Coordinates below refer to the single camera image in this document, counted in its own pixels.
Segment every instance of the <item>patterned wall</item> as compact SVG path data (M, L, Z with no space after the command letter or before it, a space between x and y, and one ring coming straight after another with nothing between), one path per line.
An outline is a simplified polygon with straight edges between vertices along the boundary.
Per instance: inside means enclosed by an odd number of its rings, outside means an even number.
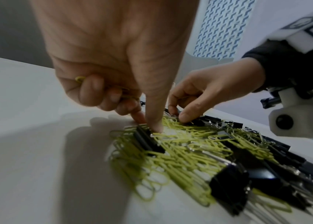
M193 55L233 58L256 0L209 0Z

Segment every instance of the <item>pile of paper clips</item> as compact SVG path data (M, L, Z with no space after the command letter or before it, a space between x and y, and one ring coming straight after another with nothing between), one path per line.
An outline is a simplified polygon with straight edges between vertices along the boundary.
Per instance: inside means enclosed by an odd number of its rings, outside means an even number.
M313 206L313 170L290 146L209 116L181 124L167 114L163 125L163 134L144 125L111 132L111 165L141 199L153 200L172 180L202 206L217 201L231 215L248 210L269 224L289 223L276 210Z

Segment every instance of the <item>black screw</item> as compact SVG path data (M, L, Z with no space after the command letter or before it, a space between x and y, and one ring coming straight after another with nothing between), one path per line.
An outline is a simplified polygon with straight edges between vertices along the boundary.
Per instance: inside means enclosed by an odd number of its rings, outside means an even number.
M292 117L287 114L280 115L276 119L276 125L280 129L289 130L293 127L293 124Z

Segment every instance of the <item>white table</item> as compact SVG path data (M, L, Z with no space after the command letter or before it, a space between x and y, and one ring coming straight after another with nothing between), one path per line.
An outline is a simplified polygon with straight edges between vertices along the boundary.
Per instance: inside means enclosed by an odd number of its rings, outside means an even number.
M264 125L208 114L245 123L313 162L312 140L278 138ZM106 162L109 131L131 122L71 102L52 69L0 59L0 224L251 222L231 218L219 204L201 207L173 183L153 202L140 201ZM298 210L283 216L313 223Z

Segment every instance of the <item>hand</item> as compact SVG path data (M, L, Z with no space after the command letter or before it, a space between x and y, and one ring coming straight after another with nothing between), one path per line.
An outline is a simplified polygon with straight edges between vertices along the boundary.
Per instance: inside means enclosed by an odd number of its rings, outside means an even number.
M168 109L177 115L177 105L183 107L179 120L187 123L221 102L255 91L264 82L265 71L253 58L195 70L172 89Z
M31 0L67 95L162 131L161 119L199 0ZM80 85L77 76L86 79ZM146 114L121 88L146 95Z

